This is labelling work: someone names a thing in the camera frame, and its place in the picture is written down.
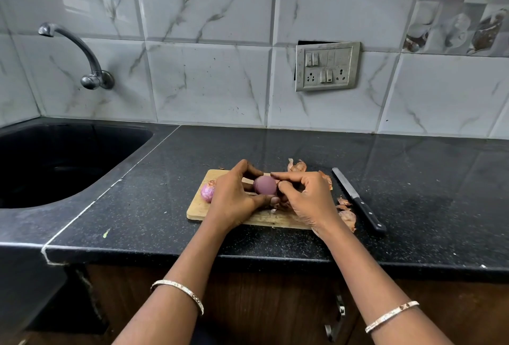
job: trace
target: wooden cutting board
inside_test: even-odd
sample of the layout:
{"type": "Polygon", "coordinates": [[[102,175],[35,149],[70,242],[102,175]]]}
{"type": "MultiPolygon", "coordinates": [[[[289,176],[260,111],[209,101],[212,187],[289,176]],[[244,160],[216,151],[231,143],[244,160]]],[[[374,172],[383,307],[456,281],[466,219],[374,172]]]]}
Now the wooden cutting board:
{"type": "MultiPolygon", "coordinates": [[[[228,171],[224,169],[209,169],[207,175],[201,181],[198,191],[194,195],[194,198],[187,209],[187,218],[191,220],[204,220],[209,210],[210,204],[201,198],[200,190],[203,184],[210,180],[219,178],[221,175],[226,174],[228,171]]],[[[243,182],[252,183],[252,180],[242,179],[243,182]]],[[[286,228],[300,228],[300,229],[311,229],[304,223],[296,221],[292,215],[294,212],[285,212],[276,210],[272,213],[271,210],[257,210],[251,216],[250,219],[246,220],[244,224],[253,224],[256,226],[269,226],[269,227],[286,227],[286,228]]]]}

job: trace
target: black knife handle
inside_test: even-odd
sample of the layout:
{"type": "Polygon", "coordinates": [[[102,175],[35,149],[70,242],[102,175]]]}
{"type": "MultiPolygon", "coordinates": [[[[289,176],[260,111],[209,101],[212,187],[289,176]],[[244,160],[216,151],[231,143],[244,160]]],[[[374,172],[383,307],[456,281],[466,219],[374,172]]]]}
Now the black knife handle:
{"type": "Polygon", "coordinates": [[[385,235],[387,233],[387,227],[380,223],[374,212],[371,211],[371,208],[364,202],[364,200],[356,197],[352,199],[352,202],[357,206],[358,209],[360,209],[360,211],[364,214],[368,222],[377,233],[380,235],[385,235]]]}

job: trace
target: bangle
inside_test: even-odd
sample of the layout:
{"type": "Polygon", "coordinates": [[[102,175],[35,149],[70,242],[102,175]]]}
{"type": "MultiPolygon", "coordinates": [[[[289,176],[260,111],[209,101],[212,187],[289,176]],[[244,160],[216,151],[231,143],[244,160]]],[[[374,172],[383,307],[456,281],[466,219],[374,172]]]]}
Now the bangle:
{"type": "Polygon", "coordinates": [[[419,303],[417,301],[411,301],[407,302],[399,307],[397,307],[394,310],[391,310],[389,313],[384,314],[380,318],[378,318],[375,322],[373,322],[371,325],[366,326],[366,333],[371,332],[373,329],[377,328],[379,325],[383,324],[385,321],[390,320],[394,316],[397,316],[402,311],[405,311],[408,308],[411,308],[412,306],[418,306],[419,303]]]}
{"type": "Polygon", "coordinates": [[[168,281],[167,279],[160,279],[156,282],[154,282],[152,284],[152,286],[150,287],[150,291],[154,291],[154,289],[156,288],[156,286],[159,286],[159,285],[167,285],[167,286],[173,286],[174,288],[177,288],[179,290],[182,290],[184,293],[186,293],[189,297],[191,297],[194,302],[196,302],[196,304],[198,305],[198,307],[200,308],[200,311],[201,311],[201,315],[203,316],[203,313],[204,313],[204,309],[203,309],[203,304],[201,303],[200,301],[200,298],[198,298],[196,296],[195,293],[193,293],[191,290],[189,290],[187,287],[185,287],[184,285],[182,284],[179,284],[177,282],[174,282],[174,281],[168,281]]]}

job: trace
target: black sink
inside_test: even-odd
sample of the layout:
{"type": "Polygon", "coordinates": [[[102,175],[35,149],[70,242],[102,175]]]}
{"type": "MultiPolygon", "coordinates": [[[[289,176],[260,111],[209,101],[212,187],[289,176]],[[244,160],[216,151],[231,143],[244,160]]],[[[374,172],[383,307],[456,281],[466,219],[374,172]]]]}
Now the black sink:
{"type": "Polygon", "coordinates": [[[43,124],[0,136],[0,208],[46,205],[89,187],[145,144],[148,129],[43,124]]]}

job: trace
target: switch plate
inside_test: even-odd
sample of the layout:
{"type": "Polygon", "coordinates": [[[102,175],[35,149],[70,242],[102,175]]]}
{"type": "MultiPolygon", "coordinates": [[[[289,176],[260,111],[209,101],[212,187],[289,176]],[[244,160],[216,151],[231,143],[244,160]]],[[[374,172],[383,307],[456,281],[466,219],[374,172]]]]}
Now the switch plate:
{"type": "Polygon", "coordinates": [[[295,91],[354,88],[359,55],[360,42],[297,45],[295,91]]]}

